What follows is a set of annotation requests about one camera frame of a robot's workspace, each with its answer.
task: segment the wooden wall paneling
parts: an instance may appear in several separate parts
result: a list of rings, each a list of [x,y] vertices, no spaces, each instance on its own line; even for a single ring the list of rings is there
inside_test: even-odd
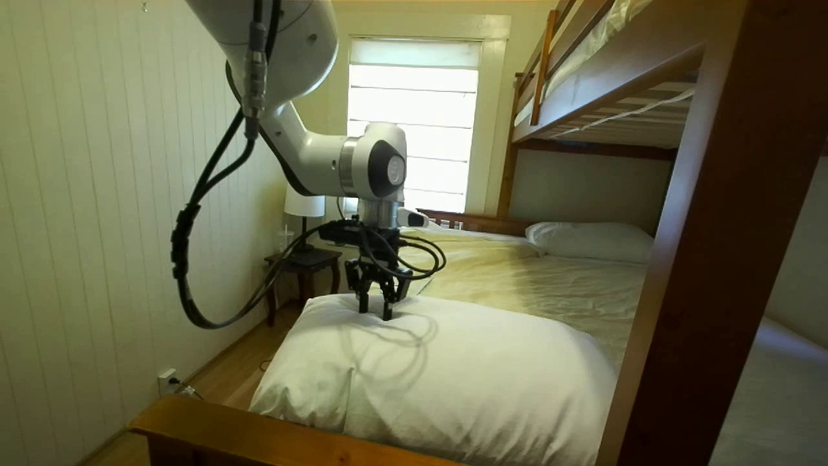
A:
[[[171,313],[171,287],[172,280],[167,274],[167,226],[172,222],[172,212],[167,209],[167,148],[165,148],[165,109],[162,109],[162,68],[161,68],[161,47],[162,32],[157,28],[157,16],[162,12],[161,6],[139,7],[134,6],[134,16],[130,21],[122,21],[122,41],[134,41],[134,63],[139,63],[139,99],[141,99],[141,118],[145,118],[145,149],[139,155],[141,175],[136,175],[136,183],[141,187],[141,197],[148,202],[148,212],[141,214],[145,226],[145,244],[148,244],[148,287],[156,289],[148,294],[148,319],[153,329],[153,345],[156,345],[156,360],[153,364],[161,371],[165,364],[165,354],[171,353],[171,333],[156,331],[156,329],[172,329],[167,324]]]
[[[69,2],[40,2],[40,23],[43,23],[43,57],[50,57],[47,68],[47,90],[33,89],[39,95],[40,112],[33,114],[33,122],[52,122],[37,136],[50,140],[50,161],[47,171],[40,171],[40,183],[50,187],[47,202],[47,222],[52,241],[52,261],[53,261],[53,283],[57,283],[57,309],[60,324],[65,325],[66,338],[66,371],[69,379],[62,381],[65,389],[73,391],[74,423],[78,423],[78,443],[73,456],[82,456],[87,448],[99,445],[99,438],[106,433],[100,412],[100,386],[99,371],[93,364],[96,347],[87,333],[87,294],[82,278],[82,249],[81,236],[87,236],[87,226],[78,222],[78,209],[84,204],[87,191],[81,183],[87,183],[84,173],[74,179],[74,166],[84,166],[74,161],[74,153],[84,153],[82,140],[82,118],[78,118],[81,95],[78,95],[78,63],[73,47],[65,41],[73,37],[73,23],[65,21],[73,12]]]
[[[179,209],[183,208],[183,171],[187,166],[181,161],[183,157],[183,149],[181,149],[181,125],[179,125],[179,89],[176,89],[176,76],[172,76],[172,63],[176,63],[176,55],[172,55],[172,37],[171,37],[171,28],[172,23],[179,21],[172,16],[176,7],[172,2],[165,2],[165,6],[156,6],[148,16],[153,16],[148,23],[153,25],[148,34],[153,37],[161,37],[161,41],[150,41],[150,50],[148,50],[148,57],[153,57],[153,92],[161,99],[161,105],[157,105],[157,114],[156,114],[156,122],[153,127],[157,127],[161,131],[161,153],[156,155],[156,175],[165,182],[162,187],[162,209],[157,212],[161,214],[161,222],[162,230],[172,230],[172,219],[179,214]],[[183,331],[187,324],[181,319],[181,313],[172,313],[176,306],[179,306],[179,292],[176,292],[176,283],[171,280],[171,271],[162,274],[165,283],[162,283],[162,325],[165,329],[176,329],[176,331]],[[167,354],[181,354],[183,347],[187,347],[187,338],[183,336],[171,336],[165,333],[165,341],[162,347],[167,349]]]
[[[8,190],[13,191],[13,222],[18,236],[24,289],[28,294],[33,341],[40,347],[39,364],[43,373],[52,430],[65,430],[66,434],[53,434],[53,459],[78,456],[81,430],[74,389],[66,358],[66,333],[60,302],[57,254],[66,249],[62,209],[65,209],[65,183],[60,183],[53,161],[60,157],[60,144],[53,143],[57,118],[50,99],[53,99],[50,82],[50,63],[43,37],[25,23],[39,23],[40,12],[37,2],[9,6],[9,37],[13,55],[31,57],[18,64],[15,90],[24,95],[9,109],[25,109],[13,118],[15,129],[8,135],[9,149],[8,162]]]
[[[87,364],[96,373],[96,389],[82,394],[96,403],[96,430],[91,434],[104,434],[119,428],[122,416],[122,394],[117,379],[117,341],[110,336],[110,274],[109,268],[117,265],[117,245],[106,245],[114,230],[114,197],[109,193],[110,182],[106,171],[106,114],[100,99],[100,68],[96,52],[96,32],[91,23],[91,11],[82,2],[69,2],[69,12],[65,21],[69,23],[69,37],[60,37],[62,41],[62,64],[60,70],[60,92],[65,92],[62,103],[66,105],[65,118],[73,125],[65,127],[66,135],[66,175],[73,190],[73,214],[74,214],[74,236],[81,250],[81,278],[84,294],[84,331],[93,345],[93,358]]]
[[[139,406],[145,406],[148,373],[153,373],[153,347],[148,341],[150,324],[141,313],[145,302],[145,283],[141,283],[141,244],[139,244],[139,218],[136,218],[136,183],[132,175],[132,157],[136,157],[132,148],[132,122],[130,122],[130,102],[123,92],[126,76],[122,70],[122,59],[126,57],[119,43],[119,23],[117,19],[123,12],[117,2],[96,0],[91,7],[91,23],[96,28],[96,63],[100,64],[100,95],[106,114],[106,149],[96,162],[109,166],[106,190],[100,197],[114,197],[110,230],[104,222],[104,244],[106,244],[106,274],[110,284],[110,331],[117,338],[119,354],[119,394],[122,394],[122,420],[126,423]]]
[[[15,406],[15,394],[13,394],[13,381],[9,381],[9,363],[6,360],[6,353],[8,349],[6,349],[2,331],[0,331],[0,412],[2,412],[2,416],[0,416],[0,451],[8,459],[25,459],[25,441],[24,441],[24,430],[20,430],[20,413],[18,413],[18,406]]]
[[[8,85],[6,76],[9,68],[0,70],[0,85]],[[37,325],[25,294],[18,230],[13,222],[9,190],[6,179],[9,175],[8,166],[8,140],[0,143],[0,349],[2,349],[2,376],[8,379],[8,406],[2,408],[2,443],[8,445],[9,459],[15,461],[40,461],[50,463],[57,459],[53,441],[39,441],[33,433],[53,433],[52,412],[47,403],[24,403],[20,395],[47,399],[40,354],[28,349],[28,341],[37,338]]]
[[[708,2],[597,463],[708,461],[828,131],[824,16],[823,0]]]

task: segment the black cable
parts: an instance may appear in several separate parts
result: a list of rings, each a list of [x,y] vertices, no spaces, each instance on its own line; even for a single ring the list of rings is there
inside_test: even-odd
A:
[[[429,268],[413,267],[410,261],[405,261],[404,257],[398,257],[398,250],[387,244],[387,239],[379,236],[374,228],[363,226],[363,222],[357,222],[357,226],[359,226],[359,250],[365,250],[365,257],[369,259],[369,265],[374,265],[377,268],[383,268],[385,274],[390,274],[390,278],[396,278],[396,280],[427,280],[427,278],[436,274],[436,271],[447,265],[447,261],[445,261],[445,250],[443,250],[436,244],[427,241],[427,239],[408,236],[408,244],[401,241],[401,245],[410,245],[410,249],[427,250],[427,254],[432,257],[432,261],[434,261]],[[404,267],[408,267],[408,268],[413,268],[413,271],[420,271],[420,274],[410,274],[408,268],[404,271],[404,268],[390,268],[390,267],[385,267],[385,265],[373,254],[373,249],[369,249],[369,244],[366,244],[366,236],[373,236],[373,239],[385,249],[385,254],[392,257],[392,261],[398,261],[398,265],[404,265]]]
[[[282,16],[282,0],[275,0],[272,6],[272,21],[269,21],[269,34],[267,34],[267,59],[272,57],[272,50],[277,43],[277,32],[278,32],[278,16]],[[260,0],[254,2],[254,21],[250,21],[250,28],[255,28],[260,23]],[[258,122],[254,122],[254,131],[249,131],[249,143],[244,148],[244,153],[231,162],[225,166],[216,175],[211,175],[214,166],[220,162],[220,157],[225,155],[232,135],[238,131],[244,122],[244,109],[235,112],[232,122],[228,125],[222,140],[216,143],[214,153],[210,155],[210,161],[203,162],[201,168],[201,175],[187,202],[187,208],[179,212],[176,218],[176,230],[172,230],[172,250],[171,250],[171,259],[172,259],[172,278],[176,278],[176,284],[179,284],[179,300],[183,306],[183,313],[187,319],[194,324],[194,325],[201,325],[201,329],[222,329],[222,325],[231,325],[235,324],[238,319],[244,319],[246,313],[250,313],[260,298],[267,294],[267,289],[275,284],[277,274],[278,274],[278,265],[275,268],[269,268],[269,274],[258,283],[258,287],[250,292],[250,298],[240,306],[240,311],[228,319],[228,322],[210,322],[203,319],[203,313],[200,311],[200,306],[194,302],[192,298],[192,289],[189,289],[189,234],[194,228],[194,219],[201,209],[201,199],[210,193],[210,190],[214,190],[222,179],[228,179],[232,171],[238,171],[254,153],[255,148],[255,135],[258,135]]]
[[[342,212],[342,197],[335,197],[335,212],[339,212],[339,219],[343,219],[343,212]]]

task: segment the electrical outlet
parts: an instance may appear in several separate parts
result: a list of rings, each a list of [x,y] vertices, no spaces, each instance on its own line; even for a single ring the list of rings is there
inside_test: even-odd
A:
[[[161,371],[156,384],[157,384],[157,394],[172,394],[181,386],[181,381],[176,379],[176,367]]]

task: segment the top bunk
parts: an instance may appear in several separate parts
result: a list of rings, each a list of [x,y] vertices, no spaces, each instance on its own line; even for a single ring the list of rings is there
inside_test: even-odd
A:
[[[687,0],[562,0],[517,76],[513,144],[674,153],[707,11]]]

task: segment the power cord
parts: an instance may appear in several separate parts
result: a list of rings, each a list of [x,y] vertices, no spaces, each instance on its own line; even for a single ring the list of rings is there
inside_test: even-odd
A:
[[[250,298],[240,306],[240,311],[225,322],[210,322],[203,319],[203,313],[200,311],[200,306],[192,298],[189,289],[189,234],[194,228],[194,219],[201,209],[201,199],[220,183],[225,182],[232,171],[238,171],[254,153],[255,148],[255,136],[258,136],[258,122],[255,114],[260,109],[264,102],[264,76],[267,76],[267,59],[272,57],[272,50],[277,43],[277,32],[278,32],[278,16],[282,16],[282,0],[275,0],[272,6],[272,19],[269,19],[269,34],[264,41],[264,25],[260,25],[260,12],[264,6],[260,0],[254,2],[254,19],[250,19],[250,37],[249,37],[249,85],[246,85],[246,99],[244,105],[235,112],[232,122],[228,125],[220,144],[211,149],[207,166],[201,168],[201,175],[196,182],[196,187],[192,190],[192,197],[187,202],[187,208],[179,212],[176,218],[176,230],[171,236],[172,250],[171,250],[171,261],[172,261],[172,278],[179,284],[179,300],[183,306],[187,319],[194,325],[201,329],[222,329],[231,325],[235,322],[240,322],[244,316],[249,316],[267,294],[267,289],[275,283],[275,271],[264,278],[264,283],[250,292]],[[211,175],[214,166],[220,162],[220,157],[225,155],[231,140],[235,136],[240,122],[246,122],[246,148],[244,153],[225,166],[220,173]]]

